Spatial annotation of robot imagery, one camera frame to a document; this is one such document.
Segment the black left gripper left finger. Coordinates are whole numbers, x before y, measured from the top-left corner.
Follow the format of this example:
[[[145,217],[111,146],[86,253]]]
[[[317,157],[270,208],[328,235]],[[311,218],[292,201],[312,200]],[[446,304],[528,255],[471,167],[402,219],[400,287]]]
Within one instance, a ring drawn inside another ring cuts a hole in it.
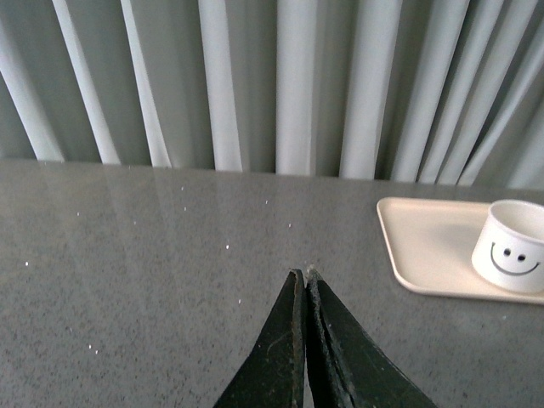
[[[306,316],[303,274],[299,269],[292,269],[251,353],[215,405],[303,406]]]

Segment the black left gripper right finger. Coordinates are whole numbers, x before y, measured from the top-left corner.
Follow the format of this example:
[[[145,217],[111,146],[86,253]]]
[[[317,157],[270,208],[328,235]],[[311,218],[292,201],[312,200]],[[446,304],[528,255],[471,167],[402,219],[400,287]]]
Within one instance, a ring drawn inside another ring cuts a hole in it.
[[[306,357],[316,407],[434,407],[316,269],[307,275]]]

